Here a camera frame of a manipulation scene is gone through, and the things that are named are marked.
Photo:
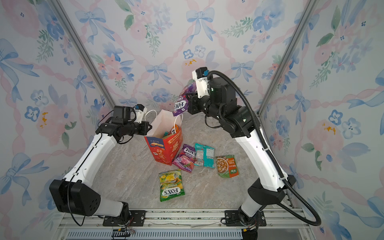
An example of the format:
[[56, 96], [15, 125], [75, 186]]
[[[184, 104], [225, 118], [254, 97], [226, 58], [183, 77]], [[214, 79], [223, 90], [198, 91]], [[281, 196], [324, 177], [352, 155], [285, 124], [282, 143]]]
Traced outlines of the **purple Fox's berries bag front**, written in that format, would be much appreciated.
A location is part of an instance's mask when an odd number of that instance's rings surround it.
[[177, 117], [188, 110], [189, 101], [187, 94], [194, 93], [197, 91], [196, 83], [190, 83], [186, 85], [180, 93], [176, 103], [174, 104], [173, 116]]

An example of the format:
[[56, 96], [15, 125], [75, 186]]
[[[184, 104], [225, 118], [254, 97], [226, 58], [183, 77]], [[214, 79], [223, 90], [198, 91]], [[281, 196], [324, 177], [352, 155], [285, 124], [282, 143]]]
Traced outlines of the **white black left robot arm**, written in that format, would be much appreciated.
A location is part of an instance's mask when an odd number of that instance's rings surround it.
[[115, 106], [97, 127], [96, 135], [89, 147], [63, 177], [49, 186], [56, 208], [72, 217], [98, 216], [118, 226], [126, 226], [132, 220], [128, 203], [112, 201], [102, 197], [93, 188], [97, 172], [110, 151], [117, 144], [125, 144], [124, 137], [146, 136], [152, 129], [144, 120], [147, 108], [141, 104], [134, 107]]

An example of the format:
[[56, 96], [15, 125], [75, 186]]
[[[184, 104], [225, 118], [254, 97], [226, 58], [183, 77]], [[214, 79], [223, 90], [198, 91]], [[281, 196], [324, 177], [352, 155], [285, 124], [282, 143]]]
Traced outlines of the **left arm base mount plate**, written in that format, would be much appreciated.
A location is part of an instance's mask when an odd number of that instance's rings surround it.
[[118, 217], [105, 217], [103, 227], [142, 227], [146, 213], [145, 210], [123, 211]]

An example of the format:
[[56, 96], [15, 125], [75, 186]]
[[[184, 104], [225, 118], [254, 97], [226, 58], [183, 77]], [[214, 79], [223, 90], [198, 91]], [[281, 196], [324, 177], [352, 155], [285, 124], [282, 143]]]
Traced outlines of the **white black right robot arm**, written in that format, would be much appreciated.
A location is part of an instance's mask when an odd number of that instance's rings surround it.
[[193, 77], [196, 92], [188, 93], [188, 112], [204, 113], [219, 122], [243, 148], [258, 178], [248, 189], [248, 195], [238, 210], [239, 222], [245, 226], [257, 222], [260, 212], [268, 205], [277, 205], [285, 198], [284, 181], [292, 183], [273, 158], [266, 143], [260, 121], [249, 101], [234, 82], [223, 77]]

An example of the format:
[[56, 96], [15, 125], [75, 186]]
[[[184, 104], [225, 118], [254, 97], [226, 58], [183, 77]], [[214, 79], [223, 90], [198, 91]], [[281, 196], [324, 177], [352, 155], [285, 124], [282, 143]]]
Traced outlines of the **red paper gift bag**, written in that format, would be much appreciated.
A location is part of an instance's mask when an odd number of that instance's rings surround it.
[[[145, 140], [156, 162], [172, 165], [183, 143], [182, 122], [182, 115], [174, 117], [172, 112], [161, 110], [151, 123], [153, 128], [145, 136]], [[165, 131], [170, 132], [174, 125], [178, 125], [180, 130], [163, 138]]]

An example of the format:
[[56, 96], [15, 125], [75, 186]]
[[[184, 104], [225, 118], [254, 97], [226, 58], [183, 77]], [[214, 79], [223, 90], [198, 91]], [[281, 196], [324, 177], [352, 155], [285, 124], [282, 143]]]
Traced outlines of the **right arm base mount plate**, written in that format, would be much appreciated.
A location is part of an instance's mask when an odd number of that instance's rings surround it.
[[228, 227], [266, 227], [264, 212], [257, 211], [253, 217], [248, 217], [240, 209], [236, 211], [226, 210], [225, 216], [221, 219], [221, 224]]

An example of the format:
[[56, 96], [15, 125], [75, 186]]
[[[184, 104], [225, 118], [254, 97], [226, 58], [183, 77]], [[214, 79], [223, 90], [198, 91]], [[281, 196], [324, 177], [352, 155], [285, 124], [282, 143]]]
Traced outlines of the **orange Fox's fruits bag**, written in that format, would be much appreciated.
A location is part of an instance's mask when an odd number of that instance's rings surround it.
[[180, 127], [178, 125], [174, 125], [170, 131], [172, 135], [176, 134], [180, 130]]

